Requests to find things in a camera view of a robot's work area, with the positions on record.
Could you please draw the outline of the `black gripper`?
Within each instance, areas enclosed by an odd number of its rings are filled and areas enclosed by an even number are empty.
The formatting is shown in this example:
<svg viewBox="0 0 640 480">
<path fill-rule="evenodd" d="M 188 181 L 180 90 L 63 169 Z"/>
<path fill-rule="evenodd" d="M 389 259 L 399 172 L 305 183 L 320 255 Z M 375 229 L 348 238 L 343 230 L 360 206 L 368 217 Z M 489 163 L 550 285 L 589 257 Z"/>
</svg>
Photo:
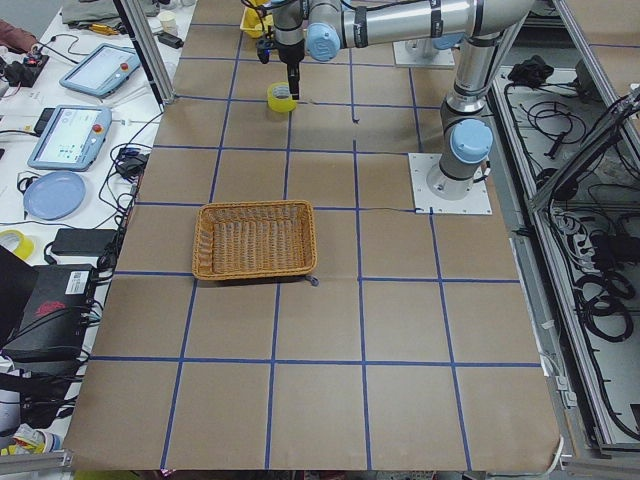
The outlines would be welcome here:
<svg viewBox="0 0 640 480">
<path fill-rule="evenodd" d="M 279 58 L 287 67 L 289 92 L 293 100 L 300 97 L 300 62 L 303 60 L 303 41 L 287 45 L 278 44 Z"/>
</svg>

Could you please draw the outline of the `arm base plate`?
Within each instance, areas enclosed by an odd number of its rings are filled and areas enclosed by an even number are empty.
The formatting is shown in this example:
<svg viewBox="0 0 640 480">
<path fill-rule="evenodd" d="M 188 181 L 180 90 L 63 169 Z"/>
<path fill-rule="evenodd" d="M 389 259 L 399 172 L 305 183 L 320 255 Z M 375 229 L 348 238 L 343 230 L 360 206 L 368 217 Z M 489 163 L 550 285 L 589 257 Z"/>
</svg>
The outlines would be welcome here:
<svg viewBox="0 0 640 480">
<path fill-rule="evenodd" d="M 432 39 L 394 42 L 393 50 L 395 64 L 400 67 L 452 70 L 455 66 L 451 45 Z"/>
<path fill-rule="evenodd" d="M 482 167 L 477 165 L 471 179 L 453 180 L 441 171 L 440 158 L 438 153 L 408 154 L 414 210 L 418 214 L 491 215 Z"/>
</svg>

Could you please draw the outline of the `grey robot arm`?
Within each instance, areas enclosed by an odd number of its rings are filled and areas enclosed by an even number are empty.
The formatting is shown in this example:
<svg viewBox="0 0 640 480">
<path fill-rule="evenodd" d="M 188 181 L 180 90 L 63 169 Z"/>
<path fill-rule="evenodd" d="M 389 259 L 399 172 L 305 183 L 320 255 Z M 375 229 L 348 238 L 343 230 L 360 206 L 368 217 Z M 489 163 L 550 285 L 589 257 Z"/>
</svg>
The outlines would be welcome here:
<svg viewBox="0 0 640 480">
<path fill-rule="evenodd" d="M 441 106 L 444 148 L 436 178 L 438 193 L 467 189 L 491 150 L 492 131 L 479 119 L 498 64 L 515 40 L 530 1 L 432 1 L 430 36 L 463 35 L 452 89 Z"/>
<path fill-rule="evenodd" d="M 299 98 L 300 62 L 309 54 L 319 62 L 341 49 L 460 34 L 459 63 L 446 105 L 453 112 L 481 110 L 499 61 L 512 45 L 531 1 L 401 1 L 376 7 L 341 1 L 271 1 L 259 8 L 272 14 L 272 34 L 256 44 L 266 64 L 276 51 L 287 66 L 294 99 Z"/>
</svg>

